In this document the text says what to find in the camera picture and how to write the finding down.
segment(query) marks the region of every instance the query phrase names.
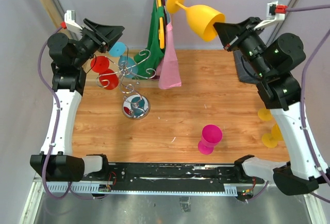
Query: red connector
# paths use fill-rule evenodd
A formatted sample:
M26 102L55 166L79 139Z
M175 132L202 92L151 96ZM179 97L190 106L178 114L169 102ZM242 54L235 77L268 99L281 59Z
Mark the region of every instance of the red connector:
M285 6L285 5L277 5L276 9L275 9L275 13L285 14L285 13L287 13L286 10L285 10L287 8L288 8L288 6Z
M63 29L66 29L67 28L67 25L65 24L64 21L61 23L61 26L62 26Z

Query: green cloth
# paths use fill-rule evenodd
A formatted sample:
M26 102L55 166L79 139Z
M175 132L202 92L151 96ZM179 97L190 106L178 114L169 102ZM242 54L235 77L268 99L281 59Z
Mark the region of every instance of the green cloth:
M146 49L149 50L151 54L146 61L138 65L138 74L144 77L151 77L153 73L152 70L149 70L151 74L148 74L146 70L149 68L156 70L161 60L164 58L164 52L159 47L158 39L159 18L162 17L163 20L165 20L164 7L161 6L157 9L156 5L156 0L154 0L153 12L151 14L148 44L146 47ZM137 54L136 56L134 56L134 60L136 63L139 63L143 59L147 58L148 55L148 52L146 52L145 55Z

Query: pink cloth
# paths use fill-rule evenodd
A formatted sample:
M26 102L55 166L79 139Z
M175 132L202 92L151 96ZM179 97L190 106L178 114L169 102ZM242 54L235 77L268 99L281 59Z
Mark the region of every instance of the pink cloth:
M169 89L182 85L179 63L174 49L173 27L171 22L166 26L166 50L164 59L157 67L156 73L157 72L160 73L158 83L160 89Z

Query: gray floor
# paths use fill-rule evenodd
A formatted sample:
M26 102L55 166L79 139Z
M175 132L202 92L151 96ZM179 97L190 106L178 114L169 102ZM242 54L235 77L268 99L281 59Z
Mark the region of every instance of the gray floor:
M52 200L44 195L35 224L311 223L302 196L288 197L273 187L248 204L234 197L193 196L191 211L186 213L179 199L179 196L111 195L90 201L68 195L64 200Z

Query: wooden tabletop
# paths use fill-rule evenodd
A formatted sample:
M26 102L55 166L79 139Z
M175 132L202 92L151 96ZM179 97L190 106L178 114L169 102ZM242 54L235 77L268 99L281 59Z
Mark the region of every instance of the wooden tabletop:
M233 163L247 154L289 160L283 141L274 149L262 144L275 122L259 120L263 102L254 85L238 81L232 53L185 50L177 57L182 87L140 88L151 103L142 120L124 117L117 88L87 86L77 111L73 155L104 153L110 162ZM223 139L211 155L202 155L197 144L207 124L220 127Z

